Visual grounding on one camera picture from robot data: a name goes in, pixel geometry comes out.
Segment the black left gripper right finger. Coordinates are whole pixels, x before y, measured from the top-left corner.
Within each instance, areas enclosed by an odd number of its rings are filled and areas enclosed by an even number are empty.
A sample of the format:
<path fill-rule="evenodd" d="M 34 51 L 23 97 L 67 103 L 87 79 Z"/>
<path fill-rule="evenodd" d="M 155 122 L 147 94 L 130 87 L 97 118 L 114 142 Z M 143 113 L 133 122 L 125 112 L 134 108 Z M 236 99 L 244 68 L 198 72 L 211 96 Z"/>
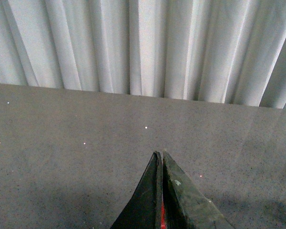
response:
<path fill-rule="evenodd" d="M 168 229 L 234 229 L 168 152 L 163 153 L 163 203 Z"/>

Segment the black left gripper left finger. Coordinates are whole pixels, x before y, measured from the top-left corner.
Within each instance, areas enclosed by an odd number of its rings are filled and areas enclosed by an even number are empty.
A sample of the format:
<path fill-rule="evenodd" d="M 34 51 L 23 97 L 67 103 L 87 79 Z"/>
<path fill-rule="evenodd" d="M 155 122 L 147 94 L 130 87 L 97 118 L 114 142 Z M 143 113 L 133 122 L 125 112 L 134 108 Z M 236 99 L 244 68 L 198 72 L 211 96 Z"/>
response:
<path fill-rule="evenodd" d="M 162 220 L 163 164 L 159 152 L 153 152 L 147 167 L 113 229 L 159 229 Z"/>

